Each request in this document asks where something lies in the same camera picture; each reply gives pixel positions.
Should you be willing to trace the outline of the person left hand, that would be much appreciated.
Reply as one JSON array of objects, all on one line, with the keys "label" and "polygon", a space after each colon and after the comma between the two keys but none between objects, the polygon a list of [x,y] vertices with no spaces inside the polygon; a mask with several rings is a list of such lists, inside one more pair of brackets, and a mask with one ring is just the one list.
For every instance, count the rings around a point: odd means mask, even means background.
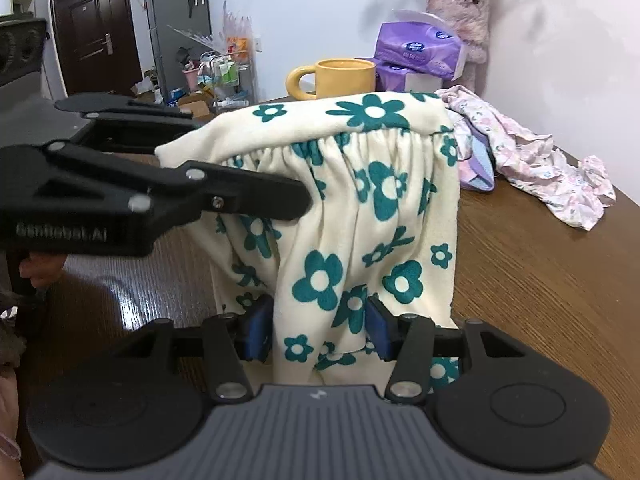
[{"label": "person left hand", "polygon": [[32,252],[20,263],[21,278],[26,278],[32,287],[47,287],[63,274],[66,255],[49,255]]}]

